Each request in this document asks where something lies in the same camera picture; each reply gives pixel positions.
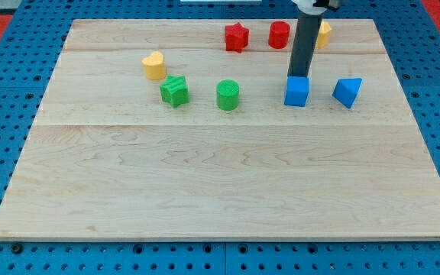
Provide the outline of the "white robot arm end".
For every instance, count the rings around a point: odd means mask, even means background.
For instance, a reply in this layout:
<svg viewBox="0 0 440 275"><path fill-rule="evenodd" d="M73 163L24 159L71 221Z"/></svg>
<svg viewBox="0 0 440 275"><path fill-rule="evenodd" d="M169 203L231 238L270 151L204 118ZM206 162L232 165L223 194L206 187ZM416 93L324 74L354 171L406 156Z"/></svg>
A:
<svg viewBox="0 0 440 275"><path fill-rule="evenodd" d="M325 11L338 10L345 0L291 0L306 15L322 15Z"/></svg>

